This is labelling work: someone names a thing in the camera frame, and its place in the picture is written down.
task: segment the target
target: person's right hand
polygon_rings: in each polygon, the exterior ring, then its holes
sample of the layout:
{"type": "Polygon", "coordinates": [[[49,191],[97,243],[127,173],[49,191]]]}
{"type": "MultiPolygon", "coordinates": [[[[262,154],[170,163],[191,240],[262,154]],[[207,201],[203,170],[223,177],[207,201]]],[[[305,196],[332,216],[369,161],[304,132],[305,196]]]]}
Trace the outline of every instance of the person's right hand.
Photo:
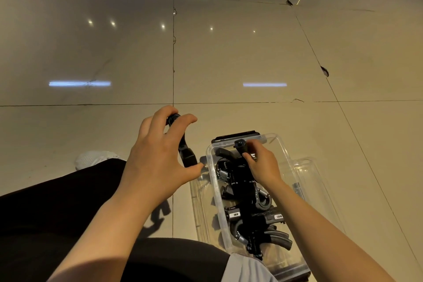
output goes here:
{"type": "Polygon", "coordinates": [[[256,139],[248,140],[247,145],[248,151],[255,153],[257,161],[249,153],[243,153],[242,156],[248,162],[248,166],[256,181],[262,184],[267,191],[271,191],[276,184],[283,183],[280,177],[278,161],[274,154],[256,139]]]}

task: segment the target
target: transparent storage container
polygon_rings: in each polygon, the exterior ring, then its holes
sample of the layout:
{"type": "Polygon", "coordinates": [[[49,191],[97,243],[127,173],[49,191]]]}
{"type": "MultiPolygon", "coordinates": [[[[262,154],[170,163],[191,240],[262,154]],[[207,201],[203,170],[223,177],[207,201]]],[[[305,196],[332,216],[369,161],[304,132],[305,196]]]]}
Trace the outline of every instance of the transparent storage container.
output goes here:
{"type": "MultiPolygon", "coordinates": [[[[292,161],[283,142],[276,134],[249,136],[244,139],[258,139],[268,150],[272,151],[278,160],[281,177],[285,183],[343,231],[327,185],[321,179],[313,159],[303,158],[292,161]]],[[[219,160],[219,157],[215,155],[216,149],[221,147],[236,152],[234,143],[233,139],[211,144],[207,148],[206,156],[200,158],[203,163],[205,159],[207,160],[207,166],[203,168],[201,176],[190,183],[195,224],[199,241],[212,244],[227,253],[251,256],[245,246],[230,233],[224,206],[233,206],[234,203],[222,200],[220,187],[226,183],[218,181],[215,170],[216,162],[219,160]]],[[[290,281],[308,272],[309,268],[288,226],[282,223],[278,223],[276,226],[279,231],[289,234],[293,241],[292,248],[288,251],[274,244],[262,244],[263,263],[278,281],[290,281]]]]}

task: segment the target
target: tile floor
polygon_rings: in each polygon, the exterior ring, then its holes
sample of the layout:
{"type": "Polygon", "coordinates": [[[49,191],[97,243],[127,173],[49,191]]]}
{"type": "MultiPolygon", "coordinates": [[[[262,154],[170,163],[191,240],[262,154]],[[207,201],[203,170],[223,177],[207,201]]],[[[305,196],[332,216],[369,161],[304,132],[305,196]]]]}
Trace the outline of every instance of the tile floor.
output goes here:
{"type": "MultiPolygon", "coordinates": [[[[197,157],[252,129],[314,157],[348,236],[422,281],[422,0],[290,1],[0,0],[0,194],[127,157],[173,104],[197,157]]],[[[153,236],[196,239],[189,185],[169,203],[153,236]]]]}

